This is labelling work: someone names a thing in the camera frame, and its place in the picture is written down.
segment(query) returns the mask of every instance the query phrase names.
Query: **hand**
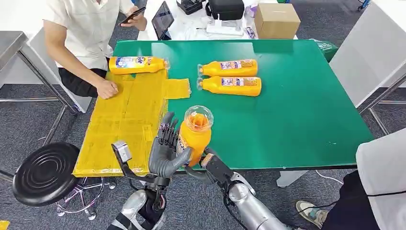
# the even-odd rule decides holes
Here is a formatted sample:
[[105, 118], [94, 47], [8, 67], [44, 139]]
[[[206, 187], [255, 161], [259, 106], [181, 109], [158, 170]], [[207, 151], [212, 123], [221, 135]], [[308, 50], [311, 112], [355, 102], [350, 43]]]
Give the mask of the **hand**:
[[168, 112], [161, 121], [158, 136], [152, 143], [149, 154], [148, 166], [152, 174], [161, 177], [170, 177], [178, 168], [186, 164], [192, 153], [191, 148], [183, 150], [182, 154], [176, 156], [176, 145], [178, 143], [179, 130], [175, 131], [178, 119], [174, 119], [173, 112]]
[[[206, 154], [211, 153], [211, 154], [217, 155], [217, 153], [210, 147], [207, 147], [204, 152]], [[190, 177], [192, 177], [198, 181], [201, 181], [204, 184], [214, 184], [217, 181], [215, 179], [215, 177], [208, 171], [198, 172], [198, 171], [193, 170], [189, 166], [185, 166], [185, 170], [186, 170], [186, 174], [188, 174]]]
[[109, 99], [118, 93], [117, 85], [109, 80], [103, 79], [95, 85], [97, 94], [103, 99]]
[[[128, 14], [132, 14], [132, 13], [134, 13], [135, 11], [137, 11], [138, 10], [138, 7], [137, 6], [133, 6], [131, 9], [130, 9], [130, 11], [128, 12]], [[145, 20], [145, 18], [144, 18], [144, 16], [143, 16], [143, 14], [141, 13], [141, 14], [139, 14], [139, 15], [137, 15], [137, 16], [134, 16], [132, 19], [129, 19], [128, 20], [128, 23], [121, 23], [120, 24], [120, 26], [123, 26], [123, 27], [131, 27], [131, 26], [135, 26], [135, 27], [138, 27], [140, 24], [142, 24], [142, 22]]]

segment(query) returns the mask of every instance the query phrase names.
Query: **round stool seat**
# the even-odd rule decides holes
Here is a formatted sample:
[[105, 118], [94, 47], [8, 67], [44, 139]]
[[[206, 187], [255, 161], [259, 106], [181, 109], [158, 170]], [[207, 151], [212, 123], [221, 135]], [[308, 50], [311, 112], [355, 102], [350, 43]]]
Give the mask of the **round stool seat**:
[[31, 153], [13, 179], [15, 198], [28, 206], [45, 206], [67, 196], [78, 183], [72, 175], [79, 149], [64, 142], [42, 146]]

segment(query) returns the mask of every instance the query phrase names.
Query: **yellow packaging tape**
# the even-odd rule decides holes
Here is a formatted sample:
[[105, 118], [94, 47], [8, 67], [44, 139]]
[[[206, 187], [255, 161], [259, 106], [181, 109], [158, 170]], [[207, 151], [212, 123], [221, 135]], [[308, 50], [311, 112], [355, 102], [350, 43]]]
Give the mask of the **yellow packaging tape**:
[[107, 74], [117, 83], [119, 93], [98, 99], [73, 174], [76, 177], [123, 175], [111, 144], [127, 142], [132, 159], [130, 168], [139, 175], [148, 173], [148, 157], [163, 115], [166, 99], [190, 96], [189, 80], [168, 80], [166, 69], [156, 73]]
[[7, 230], [7, 227], [9, 226], [10, 222], [6, 220], [0, 220], [0, 230]]
[[189, 79], [166, 79], [165, 99], [189, 98], [191, 94]]

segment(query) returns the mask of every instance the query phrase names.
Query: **black stool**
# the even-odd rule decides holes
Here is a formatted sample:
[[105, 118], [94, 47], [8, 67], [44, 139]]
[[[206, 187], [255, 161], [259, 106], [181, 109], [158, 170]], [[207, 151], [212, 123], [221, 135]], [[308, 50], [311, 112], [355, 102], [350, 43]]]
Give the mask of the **black stool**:
[[[14, 175], [12, 189], [15, 198], [33, 207], [56, 203], [58, 216], [85, 211], [90, 220], [95, 219], [96, 212], [90, 210], [91, 206], [99, 198], [104, 185], [114, 189], [116, 184], [106, 183], [103, 177], [100, 183], [86, 185], [87, 177], [80, 183], [79, 178], [72, 175], [78, 155], [77, 147], [64, 142], [51, 143], [31, 153]], [[99, 188], [99, 192], [87, 204], [84, 192], [92, 188]], [[83, 208], [79, 210], [64, 208], [64, 204], [77, 194], [80, 194]]]

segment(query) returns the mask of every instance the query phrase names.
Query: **cardboard box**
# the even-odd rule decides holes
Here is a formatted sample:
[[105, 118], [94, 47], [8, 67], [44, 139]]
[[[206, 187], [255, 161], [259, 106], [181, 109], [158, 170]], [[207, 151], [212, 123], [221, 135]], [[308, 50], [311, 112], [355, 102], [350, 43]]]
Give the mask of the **cardboard box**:
[[293, 39], [300, 25], [292, 4], [260, 3], [255, 15], [259, 39]]

